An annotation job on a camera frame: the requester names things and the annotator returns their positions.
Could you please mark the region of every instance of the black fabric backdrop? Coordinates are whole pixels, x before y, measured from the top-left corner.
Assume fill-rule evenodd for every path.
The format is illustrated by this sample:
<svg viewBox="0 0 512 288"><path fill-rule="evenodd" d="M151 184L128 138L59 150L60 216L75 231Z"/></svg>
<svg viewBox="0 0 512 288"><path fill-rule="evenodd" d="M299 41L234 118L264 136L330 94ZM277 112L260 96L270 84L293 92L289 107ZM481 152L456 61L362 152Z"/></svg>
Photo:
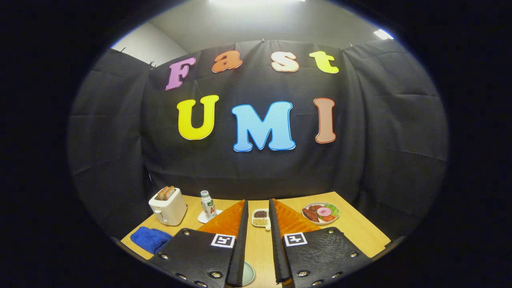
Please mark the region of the black fabric backdrop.
<svg viewBox="0 0 512 288"><path fill-rule="evenodd" d="M214 58L228 50L240 52L242 65L213 73ZM300 69L273 70L275 51L295 54ZM331 65L339 72L318 69L309 57L315 51L334 56ZM165 91L169 65L190 57L197 62L183 85ZM151 72L147 64L111 50L93 70L70 121L70 165L88 209L118 238L151 214L147 200L152 194L175 185L186 195L209 190L224 199L337 191L395 239L411 232L441 184L447 157L442 103L424 69L396 41L344 51L281 40L243 42L198 51ZM220 98L212 133L202 140L181 137L176 105L195 99L192 124L199 127L199 100L212 94ZM336 103L331 143L315 141L313 100L318 97ZM250 104L263 119L276 101L293 104L295 149L273 151L266 145L235 152L231 109Z"/></svg>

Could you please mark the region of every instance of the blue cloth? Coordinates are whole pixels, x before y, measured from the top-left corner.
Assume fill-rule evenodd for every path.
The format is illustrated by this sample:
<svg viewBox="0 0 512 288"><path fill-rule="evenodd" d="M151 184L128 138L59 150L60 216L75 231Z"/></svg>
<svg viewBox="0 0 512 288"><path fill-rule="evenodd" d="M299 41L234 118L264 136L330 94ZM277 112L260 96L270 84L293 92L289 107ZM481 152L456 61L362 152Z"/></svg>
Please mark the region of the blue cloth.
<svg viewBox="0 0 512 288"><path fill-rule="evenodd" d="M157 229L140 227L135 233L130 235L130 239L142 249L156 254L172 239L172 236Z"/></svg>

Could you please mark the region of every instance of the white toaster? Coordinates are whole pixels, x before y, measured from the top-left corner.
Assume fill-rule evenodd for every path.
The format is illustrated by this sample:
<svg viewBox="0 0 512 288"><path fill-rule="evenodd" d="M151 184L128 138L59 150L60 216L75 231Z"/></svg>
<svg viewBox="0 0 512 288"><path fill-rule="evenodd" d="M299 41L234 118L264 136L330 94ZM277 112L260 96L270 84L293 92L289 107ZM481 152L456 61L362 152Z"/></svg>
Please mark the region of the white toaster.
<svg viewBox="0 0 512 288"><path fill-rule="evenodd" d="M175 189L166 201L158 200L158 191L148 202L160 223L165 225L179 225L187 212L187 204L181 195L181 190Z"/></svg>

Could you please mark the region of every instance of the beans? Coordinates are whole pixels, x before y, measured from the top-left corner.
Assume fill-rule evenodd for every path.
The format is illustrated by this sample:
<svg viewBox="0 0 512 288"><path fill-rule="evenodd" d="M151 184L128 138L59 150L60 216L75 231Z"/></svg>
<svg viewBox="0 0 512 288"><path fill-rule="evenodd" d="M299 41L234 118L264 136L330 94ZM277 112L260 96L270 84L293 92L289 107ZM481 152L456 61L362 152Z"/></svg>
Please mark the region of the beans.
<svg viewBox="0 0 512 288"><path fill-rule="evenodd" d="M265 218L267 217L267 211L256 211L254 214L255 218Z"/></svg>
<svg viewBox="0 0 512 288"><path fill-rule="evenodd" d="M252 224L258 225L258 226L266 226L267 225L267 219L253 219L252 220Z"/></svg>

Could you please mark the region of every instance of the orange finger pad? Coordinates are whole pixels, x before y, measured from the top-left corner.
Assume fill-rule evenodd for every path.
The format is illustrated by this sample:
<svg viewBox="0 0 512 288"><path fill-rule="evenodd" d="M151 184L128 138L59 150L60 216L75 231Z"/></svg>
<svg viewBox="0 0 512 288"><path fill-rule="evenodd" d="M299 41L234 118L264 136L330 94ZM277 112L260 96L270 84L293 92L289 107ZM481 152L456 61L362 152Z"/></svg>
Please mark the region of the orange finger pad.
<svg viewBox="0 0 512 288"><path fill-rule="evenodd" d="M320 230L320 227L311 223L299 212L275 199L272 199L272 201L274 201L275 213L278 216L281 239L285 234Z"/></svg>
<svg viewBox="0 0 512 288"><path fill-rule="evenodd" d="M221 214L199 227L197 231L237 236L244 202L245 200L242 200L224 210Z"/></svg>

